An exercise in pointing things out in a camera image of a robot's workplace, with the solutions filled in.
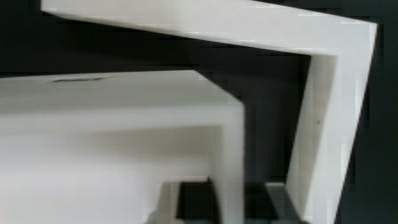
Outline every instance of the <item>white surface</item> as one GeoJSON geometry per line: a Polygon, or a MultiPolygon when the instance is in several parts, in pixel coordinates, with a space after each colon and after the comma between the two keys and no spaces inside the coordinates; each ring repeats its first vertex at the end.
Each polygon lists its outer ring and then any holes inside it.
{"type": "Polygon", "coordinates": [[[242,217],[242,122],[194,71],[0,79],[0,222],[171,223],[166,185],[208,177],[242,217]]]}
{"type": "MultiPolygon", "coordinates": [[[[251,0],[43,0],[68,19],[313,56],[288,173],[301,217],[335,223],[377,24],[251,0]]],[[[242,224],[230,219],[224,224],[242,224]]]]}

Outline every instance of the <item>black background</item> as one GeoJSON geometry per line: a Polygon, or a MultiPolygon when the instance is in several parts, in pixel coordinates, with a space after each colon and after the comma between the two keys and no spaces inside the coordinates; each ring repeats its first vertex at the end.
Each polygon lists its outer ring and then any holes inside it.
{"type": "MultiPolygon", "coordinates": [[[[336,223],[398,223],[398,1],[267,1],[381,24],[336,223]]],[[[247,181],[287,178],[311,58],[66,21],[0,1],[0,76],[196,69],[247,108],[247,181]]]]}

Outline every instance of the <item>white frame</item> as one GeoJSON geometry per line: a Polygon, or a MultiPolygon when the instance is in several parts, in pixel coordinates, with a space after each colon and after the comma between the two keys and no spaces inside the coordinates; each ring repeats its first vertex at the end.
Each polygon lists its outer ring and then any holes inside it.
{"type": "Polygon", "coordinates": [[[335,223],[377,24],[249,0],[43,0],[43,11],[313,56],[287,187],[303,219],[335,223]]]}

